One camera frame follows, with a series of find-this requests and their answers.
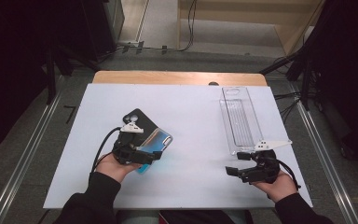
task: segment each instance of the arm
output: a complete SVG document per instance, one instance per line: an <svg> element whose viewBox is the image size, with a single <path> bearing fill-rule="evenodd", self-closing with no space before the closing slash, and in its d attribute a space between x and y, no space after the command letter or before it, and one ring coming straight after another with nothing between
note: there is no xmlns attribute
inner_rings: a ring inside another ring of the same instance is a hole
<svg viewBox="0 0 358 224"><path fill-rule="evenodd" d="M121 181L139 164L122 165L112 154L104 157L96 168L84 193L68 200L55 223L116 223L113 201Z"/></svg>
<svg viewBox="0 0 358 224"><path fill-rule="evenodd" d="M317 215L298 194L290 175L280 171L274 183L254 182L252 185L267 193L275 202L282 223L333 223Z"/></svg>

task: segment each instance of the blue smartphone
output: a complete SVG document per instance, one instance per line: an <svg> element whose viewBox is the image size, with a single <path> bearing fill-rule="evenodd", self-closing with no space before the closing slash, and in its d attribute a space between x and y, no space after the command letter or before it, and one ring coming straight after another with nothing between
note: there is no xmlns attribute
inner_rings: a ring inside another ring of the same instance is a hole
<svg viewBox="0 0 358 224"><path fill-rule="evenodd" d="M147 139L138 147L138 150L153 153L154 151L163 151L171 143L172 136L160 128L156 128ZM143 174L148 168L149 164L144 164L136 171Z"/></svg>

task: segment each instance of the metal track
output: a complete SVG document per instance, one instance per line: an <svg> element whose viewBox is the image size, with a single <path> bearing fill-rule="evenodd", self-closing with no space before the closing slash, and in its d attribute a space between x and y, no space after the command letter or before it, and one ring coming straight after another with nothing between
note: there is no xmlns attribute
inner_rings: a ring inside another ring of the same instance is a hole
<svg viewBox="0 0 358 224"><path fill-rule="evenodd" d="M8 180L4 190L0 196L0 223L4 221L4 218L7 214L7 211L16 196L17 191L19 190L20 184L25 176L25 173L28 170L28 167L36 153L37 147L39 146L40 140L42 139L43 134L48 126L48 123L54 113L54 110L57 107L58 102L60 101L62 94L62 86L64 85L66 79L63 76L60 76L57 82L57 94L52 100L50 105L47 105L42 117L34 129L34 132L31 136L30 141L28 142L27 147L24 149L24 152L21 155L19 162L17 163L16 168L14 169L13 174Z"/></svg>
<svg viewBox="0 0 358 224"><path fill-rule="evenodd" d="M289 82L291 91L299 91L296 83ZM310 139L315 147L316 154L322 164L327 180L336 196L337 203L341 209L342 215L347 223L358 223L358 216L352 205L351 198L348 195L344 184L338 176L336 168L330 159L330 156L324 146L321 136L312 120L310 112L305 109L301 102L297 103L298 111L304 124L310 134Z"/></svg>

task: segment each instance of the black phone case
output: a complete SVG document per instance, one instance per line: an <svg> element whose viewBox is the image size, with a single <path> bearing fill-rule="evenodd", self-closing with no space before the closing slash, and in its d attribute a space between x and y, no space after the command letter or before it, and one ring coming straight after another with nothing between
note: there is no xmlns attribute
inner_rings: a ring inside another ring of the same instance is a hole
<svg viewBox="0 0 358 224"><path fill-rule="evenodd" d="M147 115L145 115L144 112L142 112L142 110L140 110L139 108L132 110L129 114L124 116L124 123L130 123L132 116L137 117L135 124L139 128L144 129L144 132L137 133L132 141L135 147L139 147L150 136L150 134L152 134L153 131L158 128L158 126L150 118L148 118Z"/></svg>

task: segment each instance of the hand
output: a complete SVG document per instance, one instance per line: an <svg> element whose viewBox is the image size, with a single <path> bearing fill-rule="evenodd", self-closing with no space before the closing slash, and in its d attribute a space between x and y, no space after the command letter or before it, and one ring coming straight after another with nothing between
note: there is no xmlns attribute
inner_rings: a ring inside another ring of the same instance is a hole
<svg viewBox="0 0 358 224"><path fill-rule="evenodd" d="M138 163L120 164L112 153L105 156L98 164L96 172L108 175L121 183L124 177L131 171L140 168L142 165Z"/></svg>
<svg viewBox="0 0 358 224"><path fill-rule="evenodd" d="M272 184L266 182L254 182L251 184L266 192L275 203L291 194L297 193L292 177L283 171L278 173L277 179Z"/></svg>

